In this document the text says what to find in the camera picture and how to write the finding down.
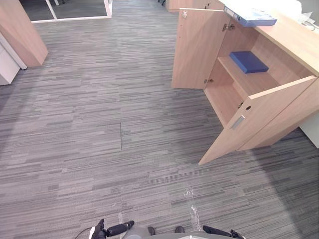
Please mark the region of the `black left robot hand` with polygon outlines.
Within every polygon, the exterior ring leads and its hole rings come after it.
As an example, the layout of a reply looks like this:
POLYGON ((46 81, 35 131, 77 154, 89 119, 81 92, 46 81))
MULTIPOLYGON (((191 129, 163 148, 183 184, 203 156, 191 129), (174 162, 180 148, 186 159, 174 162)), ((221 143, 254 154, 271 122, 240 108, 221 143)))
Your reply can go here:
POLYGON ((135 221, 128 221, 105 229, 105 220, 101 219, 89 232, 89 239, 106 239, 122 234, 133 227, 135 221))

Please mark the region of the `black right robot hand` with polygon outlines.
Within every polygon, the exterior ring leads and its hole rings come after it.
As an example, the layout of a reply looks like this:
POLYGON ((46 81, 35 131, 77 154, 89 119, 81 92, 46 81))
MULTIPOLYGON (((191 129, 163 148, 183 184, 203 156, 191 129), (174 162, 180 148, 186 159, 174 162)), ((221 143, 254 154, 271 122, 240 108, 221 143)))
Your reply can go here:
POLYGON ((232 237, 236 239, 246 239, 243 235, 241 235, 240 233, 232 229, 230 230, 230 232, 226 232, 226 231, 213 228, 210 226, 206 226, 206 225, 203 225, 202 229, 208 234, 221 235, 221 236, 232 237))

